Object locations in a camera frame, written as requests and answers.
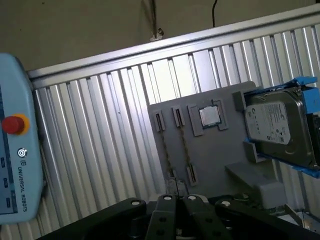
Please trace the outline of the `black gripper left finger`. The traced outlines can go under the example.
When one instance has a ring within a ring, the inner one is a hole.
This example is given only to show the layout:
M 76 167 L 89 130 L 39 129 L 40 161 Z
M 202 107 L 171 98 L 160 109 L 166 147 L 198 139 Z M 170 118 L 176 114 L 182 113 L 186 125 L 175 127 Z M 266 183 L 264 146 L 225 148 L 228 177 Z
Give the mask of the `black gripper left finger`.
M 43 240 L 174 240 L 177 179 L 165 194 L 144 201 L 128 198 L 41 237 Z

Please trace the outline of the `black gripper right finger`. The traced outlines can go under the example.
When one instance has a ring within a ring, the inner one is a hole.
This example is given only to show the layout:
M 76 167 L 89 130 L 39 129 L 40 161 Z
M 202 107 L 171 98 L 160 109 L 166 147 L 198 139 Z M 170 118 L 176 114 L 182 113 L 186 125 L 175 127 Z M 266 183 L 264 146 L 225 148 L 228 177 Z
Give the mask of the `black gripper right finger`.
M 240 194 L 223 182 L 193 190 L 177 180 L 178 203 L 188 232 L 201 240 L 318 240 L 320 235 L 277 216 L 284 204 L 265 208 L 253 192 Z

